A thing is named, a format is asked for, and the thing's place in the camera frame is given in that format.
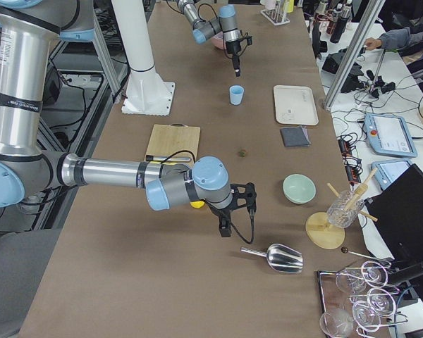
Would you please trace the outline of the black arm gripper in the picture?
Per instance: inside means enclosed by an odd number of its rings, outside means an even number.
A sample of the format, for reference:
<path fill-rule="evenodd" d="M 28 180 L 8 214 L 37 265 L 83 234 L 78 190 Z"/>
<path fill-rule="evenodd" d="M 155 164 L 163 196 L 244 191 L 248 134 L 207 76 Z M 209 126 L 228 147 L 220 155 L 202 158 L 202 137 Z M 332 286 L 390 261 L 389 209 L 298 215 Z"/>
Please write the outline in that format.
<path fill-rule="evenodd" d="M 232 195 L 227 206 L 219 208 L 217 203 L 207 201 L 210 211 L 219 219 L 219 233 L 222 237 L 231 236 L 231 213 L 242 207 L 246 207 L 247 199 L 243 195 Z"/>

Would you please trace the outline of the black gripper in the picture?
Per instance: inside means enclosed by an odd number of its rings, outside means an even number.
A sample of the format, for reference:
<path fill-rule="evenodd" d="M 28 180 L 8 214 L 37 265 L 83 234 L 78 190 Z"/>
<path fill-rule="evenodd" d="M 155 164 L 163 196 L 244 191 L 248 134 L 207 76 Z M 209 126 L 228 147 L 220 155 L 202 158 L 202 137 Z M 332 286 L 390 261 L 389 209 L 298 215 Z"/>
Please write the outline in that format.
<path fill-rule="evenodd" d="M 242 51 L 241 39 L 226 41 L 226 57 L 232 59 L 235 76 L 240 77 L 240 52 Z"/>

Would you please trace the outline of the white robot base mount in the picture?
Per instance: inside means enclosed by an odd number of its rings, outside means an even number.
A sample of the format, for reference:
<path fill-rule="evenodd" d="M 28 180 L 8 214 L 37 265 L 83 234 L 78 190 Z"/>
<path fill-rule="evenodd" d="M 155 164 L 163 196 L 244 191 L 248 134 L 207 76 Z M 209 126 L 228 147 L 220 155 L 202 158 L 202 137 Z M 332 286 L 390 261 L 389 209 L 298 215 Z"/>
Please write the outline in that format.
<path fill-rule="evenodd" d="M 157 73 L 141 1 L 115 1 L 114 12 L 130 67 L 122 112 L 160 115 L 170 113 L 175 84 Z"/>

